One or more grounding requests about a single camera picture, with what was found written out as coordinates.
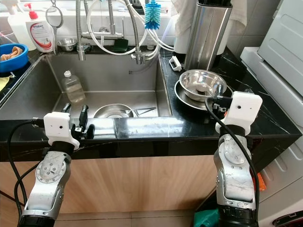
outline stainless steel sink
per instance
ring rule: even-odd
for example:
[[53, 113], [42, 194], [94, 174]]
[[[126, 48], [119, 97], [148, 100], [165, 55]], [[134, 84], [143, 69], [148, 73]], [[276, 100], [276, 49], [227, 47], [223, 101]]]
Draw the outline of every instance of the stainless steel sink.
[[125, 104], [132, 109], [157, 107], [141, 117], [171, 116], [166, 84], [159, 60], [137, 65], [130, 56], [88, 54], [43, 55], [27, 72], [0, 108], [0, 120], [31, 119], [60, 111], [69, 100], [62, 91], [63, 73], [71, 70], [80, 78], [86, 99], [72, 104], [71, 118], [78, 118], [84, 104], [89, 118], [102, 106]]

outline black marble countertop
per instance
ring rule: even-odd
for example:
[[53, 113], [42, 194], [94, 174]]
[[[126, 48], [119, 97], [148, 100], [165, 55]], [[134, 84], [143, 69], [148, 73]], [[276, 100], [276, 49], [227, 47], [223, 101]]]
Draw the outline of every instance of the black marble countertop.
[[[204, 155], [215, 152], [219, 139], [219, 135], [214, 129], [215, 121], [210, 119], [207, 112], [188, 107], [178, 100], [174, 92], [174, 86], [183, 71], [174, 72], [171, 69], [169, 65], [171, 57], [171, 52], [161, 50], [160, 62], [165, 75], [172, 116], [89, 119], [88, 125], [93, 123], [96, 127], [96, 136], [93, 140], [81, 141], [81, 144], [85, 147], [84, 150], [93, 147], [95, 152], [78, 151], [77, 158]], [[299, 130], [273, 98], [228, 49], [225, 50], [217, 65], [211, 71], [223, 77], [233, 91], [247, 91], [249, 89], [263, 99], [258, 117], [252, 124], [248, 136], [248, 139], [252, 141], [252, 153], [259, 152], [258, 155], [255, 155], [255, 160], [266, 157], [266, 163], [268, 164], [301, 136]], [[20, 122], [22, 120], [0, 121], [0, 145], [2, 144], [3, 149], [5, 149], [5, 141], [10, 130]], [[72, 119], [72, 122], [78, 123], [78, 119]], [[47, 137], [43, 134], [42, 129], [34, 129], [30, 125], [22, 127], [13, 137], [13, 144], [16, 146], [26, 145], [27, 150], [24, 150], [20, 155], [16, 151], [15, 156], [17, 159], [19, 157], [20, 160], [38, 160], [34, 155], [35, 150], [47, 146], [46, 140]], [[186, 142], [182, 144], [184, 146], [178, 146], [181, 141], [192, 141], [191, 145], [194, 144], [192, 150], [189, 150], [191, 145]], [[144, 142], [152, 142], [153, 144], [151, 150], [147, 153], [145, 148], [135, 151], [136, 148], [129, 147], [125, 154], [125, 151], [121, 152], [121, 148], [116, 147], [119, 142], [136, 142], [137, 145]], [[113, 151], [107, 150], [105, 152], [106, 144], [112, 143], [117, 143], [115, 148], [110, 147]], [[102, 154], [100, 154], [100, 148], [96, 148], [98, 145], [103, 145], [103, 148], [101, 148], [103, 150]], [[6, 160], [6, 155], [1, 151], [0, 161], [3, 160]]]

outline kitchen faucet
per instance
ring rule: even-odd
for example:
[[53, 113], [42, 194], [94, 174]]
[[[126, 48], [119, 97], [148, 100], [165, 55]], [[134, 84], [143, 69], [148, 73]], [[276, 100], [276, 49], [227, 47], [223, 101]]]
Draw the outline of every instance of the kitchen faucet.
[[[130, 13], [133, 28], [134, 28], [134, 39], [135, 39], [135, 53], [132, 55], [132, 59], [136, 59], [137, 64], [144, 63], [144, 55], [141, 54], [140, 46], [139, 46], [139, 38], [138, 38], [138, 31], [137, 31], [137, 24], [135, 21], [135, 14], [132, 10], [131, 3], [129, 0], [124, 0], [127, 9]], [[84, 7], [85, 7], [85, 13], [86, 16], [88, 15], [88, 4], [87, 0], [84, 0]], [[103, 36], [104, 39], [118, 39], [118, 38], [124, 38], [124, 34], [117, 33], [116, 32], [116, 25], [114, 23], [114, 15], [113, 15], [113, 4], [112, 0], [108, 0], [108, 11], [109, 11], [109, 21], [110, 21], [110, 32], [93, 32], [93, 35], [95, 36]], [[83, 48], [82, 38], [88, 38], [91, 39], [91, 34], [89, 32], [82, 32], [81, 30], [81, 16], [80, 16], [80, 0], [76, 0], [76, 26], [77, 26], [77, 51], [79, 55], [79, 60], [84, 61], [85, 60], [85, 52]]]

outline metal fork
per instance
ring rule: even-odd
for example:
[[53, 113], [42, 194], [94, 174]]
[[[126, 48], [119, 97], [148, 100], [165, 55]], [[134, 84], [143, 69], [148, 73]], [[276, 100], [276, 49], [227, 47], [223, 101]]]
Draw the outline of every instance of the metal fork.
[[[134, 111], [134, 113], [139, 116], [141, 114], [147, 113], [149, 111], [157, 109], [156, 107], [149, 107], [149, 108], [141, 108], [141, 109], [135, 109], [135, 110], [120, 110], [121, 113], [129, 114], [131, 111]], [[138, 110], [146, 110], [143, 113], [138, 114]]]

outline stainless steel bowl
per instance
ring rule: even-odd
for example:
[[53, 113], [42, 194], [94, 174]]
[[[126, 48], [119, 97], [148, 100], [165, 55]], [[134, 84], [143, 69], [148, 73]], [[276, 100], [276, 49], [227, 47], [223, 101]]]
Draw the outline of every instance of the stainless steel bowl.
[[95, 112], [94, 118], [134, 117], [132, 111], [130, 113], [122, 113], [120, 110], [131, 110], [131, 108], [124, 104], [105, 105]]
[[65, 38], [57, 42], [57, 45], [65, 52], [70, 52], [72, 51], [76, 45], [77, 45], [77, 40], [74, 38]]
[[218, 88], [222, 90], [222, 93], [227, 88], [224, 79], [216, 73], [206, 70], [186, 71], [181, 74], [179, 81], [185, 94], [199, 102], [204, 102], [206, 98], [213, 97]]

